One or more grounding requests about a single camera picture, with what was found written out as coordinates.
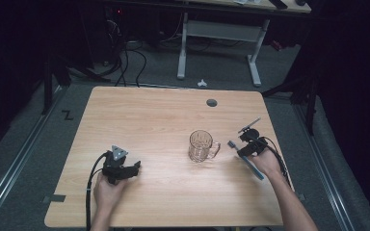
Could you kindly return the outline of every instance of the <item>mug handle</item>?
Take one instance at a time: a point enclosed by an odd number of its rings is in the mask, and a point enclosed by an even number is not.
[[[213,141],[212,147],[209,148],[209,154],[207,158],[209,159],[215,158],[216,154],[218,154],[220,149],[221,149],[221,144],[219,142]]]

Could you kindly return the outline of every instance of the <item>small white object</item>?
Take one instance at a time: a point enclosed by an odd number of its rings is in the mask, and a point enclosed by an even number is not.
[[[208,86],[208,84],[206,84],[205,81],[203,81],[203,79],[201,79],[200,82],[198,83],[198,86],[206,87],[206,86]]]

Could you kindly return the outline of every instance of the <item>gray carpet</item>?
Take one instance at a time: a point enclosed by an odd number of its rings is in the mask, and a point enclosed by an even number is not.
[[[246,50],[244,49],[245,44],[237,45],[240,46],[238,47],[240,50]],[[201,49],[203,44],[195,44],[190,48]],[[252,86],[245,56],[223,54],[223,49],[225,47],[222,45],[213,45],[202,52],[189,51],[186,79],[178,81],[176,80],[178,47],[161,46],[156,49],[143,45],[137,49],[146,56],[146,66],[139,82],[166,87],[198,88],[197,83],[203,79],[208,84],[207,89],[263,91],[282,83],[300,47],[281,51],[268,46],[262,47],[257,58],[257,66],[263,83],[260,89]],[[144,59],[134,52],[128,52],[128,56],[129,66],[125,73],[125,80],[132,84],[143,67]],[[112,79],[110,86],[116,82],[119,75],[118,70],[108,77]],[[49,204],[42,203],[42,200],[45,196],[52,194],[56,188],[91,89],[97,85],[107,86],[108,84],[73,78],[71,86],[57,94],[61,97],[56,107],[50,117],[47,117],[45,126],[32,147],[31,155],[0,206],[0,230],[54,230],[44,225],[44,217]],[[297,117],[295,107],[290,105],[287,96],[288,93],[277,94],[266,98],[265,102],[290,170],[291,180],[303,205],[314,218],[319,229],[341,230],[325,185],[317,170],[312,155],[313,149],[302,126],[303,122]],[[32,101],[15,118],[11,129],[1,141],[0,181],[21,150],[22,144],[32,132],[34,125],[41,119],[42,102],[42,88],[39,88]],[[73,120],[66,120],[66,113],[63,111],[70,111],[69,117]],[[370,230],[368,201],[342,157],[320,101],[317,102],[314,132],[314,139],[343,197],[354,230]],[[282,227],[271,228],[282,230]]]

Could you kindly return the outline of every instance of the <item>human hand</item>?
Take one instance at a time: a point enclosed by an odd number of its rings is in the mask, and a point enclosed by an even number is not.
[[[259,171],[263,172],[268,177],[269,175],[274,173],[281,174],[278,159],[275,157],[275,154],[267,147],[259,155],[250,155],[248,158],[252,162],[254,162]]]
[[[122,196],[122,191],[128,179],[118,182],[117,185],[110,184],[107,177],[98,173],[97,182],[94,187],[94,198],[97,203],[97,211],[110,215]]]

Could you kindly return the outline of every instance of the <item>floor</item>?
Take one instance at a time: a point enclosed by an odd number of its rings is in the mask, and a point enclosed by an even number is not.
[[[238,52],[224,53],[229,45],[236,50],[249,50],[248,44],[223,40],[210,45],[200,41],[190,43],[186,78],[181,81],[176,79],[177,44],[178,40],[173,40],[154,48],[137,41],[129,43],[136,52],[128,51],[128,60],[121,54],[123,66],[129,64],[124,73],[126,85],[134,86],[138,78],[141,88],[264,91],[282,83],[300,51],[300,46],[280,51],[263,46],[257,58],[263,85],[256,88],[246,57]],[[95,71],[106,68],[98,65]],[[49,206],[44,199],[56,188],[92,88],[112,87],[121,70],[107,77],[111,79],[109,84],[72,77],[68,88],[57,88],[48,115],[41,115],[43,87],[40,87],[13,120],[0,142],[0,230],[57,230],[44,224]],[[198,86],[202,79],[207,87]],[[291,105],[288,97],[288,92],[281,92],[265,98],[265,102],[298,197],[320,230],[370,230],[368,201],[334,140],[322,102],[317,100],[315,134],[309,136],[304,127],[305,104]],[[65,119],[67,111],[71,119]],[[282,227],[254,230],[269,229],[283,230]]]

